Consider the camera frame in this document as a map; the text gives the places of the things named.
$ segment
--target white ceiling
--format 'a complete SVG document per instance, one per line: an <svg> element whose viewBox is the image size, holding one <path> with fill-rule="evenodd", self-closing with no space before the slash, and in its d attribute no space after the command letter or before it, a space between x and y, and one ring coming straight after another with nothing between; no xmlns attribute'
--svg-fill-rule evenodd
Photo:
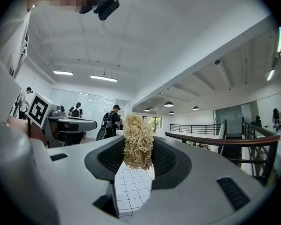
<svg viewBox="0 0 281 225"><path fill-rule="evenodd" d="M101 83L89 75L106 71L118 79L106 86L133 87L141 72L153 66L149 59L162 38L198 1L120 0L104 26L92 12L81 15L42 3L31 11L28 56L56 82ZM58 69L74 76L54 75Z"/></svg>
<svg viewBox="0 0 281 225"><path fill-rule="evenodd" d="M278 38L278 28L262 33L219 58L221 61L219 65L214 62L207 65L167 90L161 91L162 94L156 94L134 107L133 110L143 113L145 108L153 107L157 110L152 110L148 114L168 115L172 110L179 113L179 105L187 104L196 97L233 89L233 87L245 84L246 81L246 84L264 83L268 71L271 70ZM164 107L163 105L167 101L172 101L175 107ZM192 107L189 107L188 111L183 110L184 113L191 111Z"/></svg>

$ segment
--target white tile pattern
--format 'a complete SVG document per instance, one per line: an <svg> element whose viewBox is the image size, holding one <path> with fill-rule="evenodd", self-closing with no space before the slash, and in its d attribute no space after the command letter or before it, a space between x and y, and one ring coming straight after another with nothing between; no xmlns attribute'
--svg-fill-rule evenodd
<svg viewBox="0 0 281 225"><path fill-rule="evenodd" d="M122 163L115 176L115 189L121 221L128 222L133 212L139 210L149 199L154 168L149 170L131 169Z"/></svg>

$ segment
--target staircase railing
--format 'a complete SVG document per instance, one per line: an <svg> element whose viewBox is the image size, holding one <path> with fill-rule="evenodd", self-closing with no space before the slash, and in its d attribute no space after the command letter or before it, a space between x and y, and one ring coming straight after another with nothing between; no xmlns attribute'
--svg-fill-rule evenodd
<svg viewBox="0 0 281 225"><path fill-rule="evenodd" d="M264 137L257 138L256 132ZM166 136L193 142L194 145L215 145L219 146L218 153L221 154L223 147L248 147L250 152L249 159L227 158L232 162L252 164L253 177L259 180L263 185L266 184L274 166L274 160L277 152L279 136L263 128L244 122L245 139L212 139L192 137L187 135L173 134L166 132Z"/></svg>
<svg viewBox="0 0 281 225"><path fill-rule="evenodd" d="M205 135L218 135L221 129L221 124L209 125L183 125L170 124L170 130L174 132L196 133Z"/></svg>

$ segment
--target window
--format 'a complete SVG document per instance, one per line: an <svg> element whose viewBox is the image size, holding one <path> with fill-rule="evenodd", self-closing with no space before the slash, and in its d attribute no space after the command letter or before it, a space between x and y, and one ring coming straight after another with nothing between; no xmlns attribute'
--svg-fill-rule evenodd
<svg viewBox="0 0 281 225"><path fill-rule="evenodd" d="M161 126L162 126L161 118L143 117L143 119L144 119L144 122L148 123L154 131L157 128L161 128Z"/></svg>

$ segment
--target dried noodle bundle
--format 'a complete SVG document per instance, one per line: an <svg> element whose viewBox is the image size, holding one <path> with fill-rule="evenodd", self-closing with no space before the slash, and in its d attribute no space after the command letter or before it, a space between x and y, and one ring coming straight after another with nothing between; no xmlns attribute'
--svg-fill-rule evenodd
<svg viewBox="0 0 281 225"><path fill-rule="evenodd" d="M137 114L129 114L124 121L126 139L124 162L130 168L149 169L152 165L154 132Z"/></svg>

